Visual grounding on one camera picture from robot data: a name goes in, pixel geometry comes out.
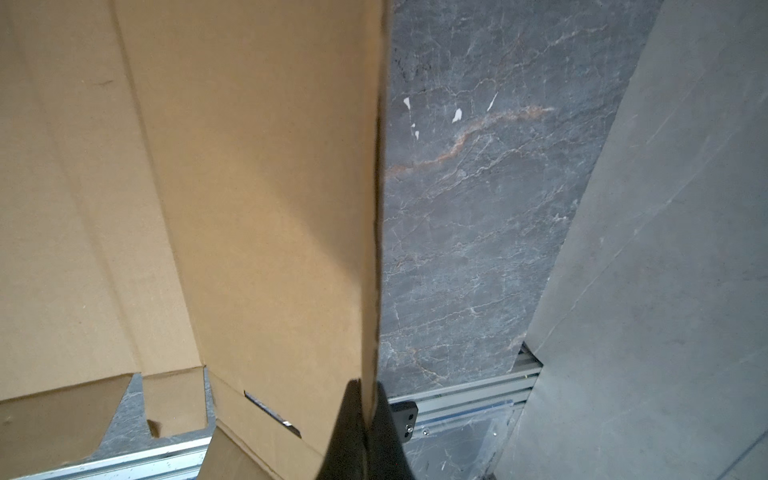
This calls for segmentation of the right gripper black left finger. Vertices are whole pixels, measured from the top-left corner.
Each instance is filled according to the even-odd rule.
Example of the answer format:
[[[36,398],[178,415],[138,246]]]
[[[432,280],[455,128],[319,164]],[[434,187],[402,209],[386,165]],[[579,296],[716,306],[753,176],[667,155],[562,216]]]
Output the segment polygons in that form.
[[[350,380],[346,385],[326,455],[316,479],[364,479],[365,443],[360,381]]]

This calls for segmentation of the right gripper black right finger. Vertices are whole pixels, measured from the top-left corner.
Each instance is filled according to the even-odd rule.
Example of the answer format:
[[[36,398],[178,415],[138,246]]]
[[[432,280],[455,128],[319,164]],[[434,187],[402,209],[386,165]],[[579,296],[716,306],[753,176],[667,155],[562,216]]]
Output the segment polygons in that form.
[[[415,479],[380,382],[377,383],[376,407],[367,431],[367,475],[372,480]]]

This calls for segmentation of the brown cardboard box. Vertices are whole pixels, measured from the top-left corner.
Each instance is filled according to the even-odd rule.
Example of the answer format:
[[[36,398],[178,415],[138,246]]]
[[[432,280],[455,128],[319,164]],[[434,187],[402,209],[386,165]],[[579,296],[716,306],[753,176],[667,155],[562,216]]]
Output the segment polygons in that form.
[[[376,391],[385,1],[1,5],[1,475],[131,378],[205,479],[312,479]]]

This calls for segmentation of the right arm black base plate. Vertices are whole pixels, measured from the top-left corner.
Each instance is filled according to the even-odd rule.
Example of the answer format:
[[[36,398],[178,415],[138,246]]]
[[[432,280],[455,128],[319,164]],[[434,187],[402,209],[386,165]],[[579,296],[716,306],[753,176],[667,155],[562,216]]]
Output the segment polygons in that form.
[[[412,400],[389,404],[390,413],[401,443],[407,443],[413,436],[418,416],[418,405]]]

